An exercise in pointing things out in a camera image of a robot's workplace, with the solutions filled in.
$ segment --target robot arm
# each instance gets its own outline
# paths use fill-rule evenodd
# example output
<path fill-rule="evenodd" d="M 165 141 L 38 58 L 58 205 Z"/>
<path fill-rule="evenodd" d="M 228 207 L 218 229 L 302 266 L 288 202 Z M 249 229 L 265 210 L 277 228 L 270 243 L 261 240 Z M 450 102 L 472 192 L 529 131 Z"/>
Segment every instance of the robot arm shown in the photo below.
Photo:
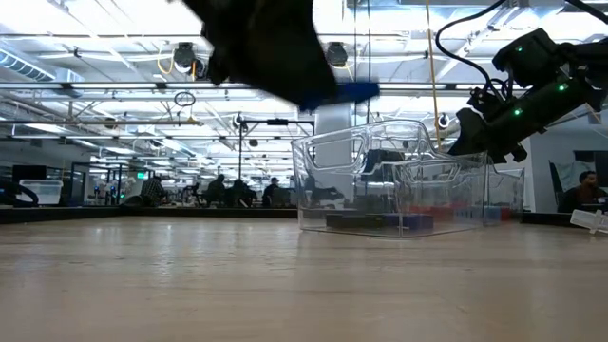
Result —
<path fill-rule="evenodd" d="M 594 16 L 608 23 L 603 13 Z M 581 105 L 601 111 L 608 94 L 608 39 L 558 45 L 539 28 L 502 48 L 492 63 L 509 74 L 503 86 L 514 82 L 529 88 L 521 98 L 511 95 L 512 88 L 501 95 L 491 81 L 484 89 L 473 89 L 468 101 L 472 108 L 456 114 L 461 135 L 449 154 L 487 151 L 495 163 L 506 162 L 507 154 L 520 162 L 527 156 L 520 145 L 523 139 L 544 133 L 548 125 Z"/>

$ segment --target wooden table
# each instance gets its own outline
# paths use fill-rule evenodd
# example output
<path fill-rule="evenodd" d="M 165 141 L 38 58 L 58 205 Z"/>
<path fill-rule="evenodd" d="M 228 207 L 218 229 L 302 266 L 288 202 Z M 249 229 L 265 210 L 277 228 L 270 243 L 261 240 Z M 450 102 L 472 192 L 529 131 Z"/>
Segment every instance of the wooden table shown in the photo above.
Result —
<path fill-rule="evenodd" d="M 294 220 L 0 227 L 2 341 L 608 338 L 608 238 L 494 227 L 390 240 Z"/>

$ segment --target transparent container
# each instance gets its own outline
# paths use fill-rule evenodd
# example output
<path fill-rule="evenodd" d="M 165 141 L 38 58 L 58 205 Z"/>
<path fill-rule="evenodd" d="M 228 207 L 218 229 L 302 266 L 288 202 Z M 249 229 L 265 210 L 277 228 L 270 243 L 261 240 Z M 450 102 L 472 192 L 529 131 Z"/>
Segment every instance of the transparent container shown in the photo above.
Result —
<path fill-rule="evenodd" d="M 59 204 L 61 189 L 64 187 L 60 180 L 20 180 L 19 184 L 38 196 L 39 205 Z M 27 195 L 18 195 L 18 199 L 31 201 Z"/>
<path fill-rule="evenodd" d="M 483 226 L 486 154 L 456 158 L 433 143 L 415 121 L 292 142 L 300 227 L 412 238 Z"/>
<path fill-rule="evenodd" d="M 523 212 L 523 169 L 497 171 L 489 164 L 485 223 L 519 219 Z"/>

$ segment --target blue object in bin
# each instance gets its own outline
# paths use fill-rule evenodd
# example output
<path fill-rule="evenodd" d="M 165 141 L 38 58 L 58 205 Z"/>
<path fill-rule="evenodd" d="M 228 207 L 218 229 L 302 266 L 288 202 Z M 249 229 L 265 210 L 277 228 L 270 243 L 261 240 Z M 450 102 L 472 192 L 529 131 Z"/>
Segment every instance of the blue object in bin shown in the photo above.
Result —
<path fill-rule="evenodd" d="M 304 102 L 300 111 L 313 111 L 322 105 L 337 105 L 345 103 L 360 104 L 373 97 L 380 95 L 380 86 L 372 82 L 353 82 L 338 85 L 337 95 L 330 99 L 312 97 Z"/>
<path fill-rule="evenodd" d="M 388 226 L 399 226 L 399 214 L 385 214 L 384 222 Z M 403 225 L 410 230 L 433 229 L 434 220 L 431 215 L 409 214 L 403 216 Z"/>
<path fill-rule="evenodd" d="M 487 221 L 500 221 L 502 208 L 497 206 L 486 206 L 484 216 Z"/>
<path fill-rule="evenodd" d="M 410 214 L 403 216 L 403 225 L 410 230 L 433 229 L 433 216 L 424 214 Z"/>

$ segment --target seated person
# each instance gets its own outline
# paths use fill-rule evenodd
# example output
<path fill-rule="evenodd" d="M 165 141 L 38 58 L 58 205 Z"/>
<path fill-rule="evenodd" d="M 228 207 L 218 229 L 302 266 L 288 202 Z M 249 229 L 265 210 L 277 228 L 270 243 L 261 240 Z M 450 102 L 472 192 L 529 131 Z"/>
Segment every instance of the seated person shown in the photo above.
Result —
<path fill-rule="evenodd" d="M 166 192 L 161 185 L 161 178 L 154 176 L 151 179 L 146 180 L 142 184 L 142 191 L 140 193 L 144 206 L 159 206 L 161 200 L 166 196 Z"/>
<path fill-rule="evenodd" d="M 212 201 L 224 202 L 224 196 L 226 187 L 224 186 L 224 175 L 219 175 L 215 180 L 209 183 L 207 192 L 205 193 L 205 200 L 207 205 Z"/>
<path fill-rule="evenodd" d="M 252 193 L 244 181 L 235 180 L 233 186 L 226 190 L 225 204 L 229 208 L 251 208 L 255 198 L 255 193 L 253 196 Z"/>
<path fill-rule="evenodd" d="M 262 206 L 264 208 L 270 208 L 273 205 L 273 193 L 277 188 L 278 179 L 276 177 L 272 177 L 270 179 L 270 185 L 264 189 L 264 194 L 262 195 Z"/>
<path fill-rule="evenodd" d="M 194 185 L 188 185 L 185 188 L 183 188 L 183 191 L 181 192 L 181 201 L 185 200 L 185 196 L 193 196 L 195 198 L 196 205 L 197 206 L 202 206 L 202 204 L 200 203 L 200 195 L 199 195 L 199 188 L 200 188 L 200 183 L 196 182 Z"/>
<path fill-rule="evenodd" d="M 343 199 L 338 189 L 335 187 L 320 188 L 316 186 L 316 179 L 314 177 L 308 177 L 304 182 L 304 190 L 311 191 L 311 204 L 318 204 L 322 200 L 338 200 Z"/>
<path fill-rule="evenodd" d="M 608 197 L 598 188 L 598 176 L 594 171 L 585 171 L 579 176 L 580 185 L 563 194 L 558 212 L 571 214 L 575 209 L 583 209 L 584 204 L 599 204 L 598 199 Z"/>

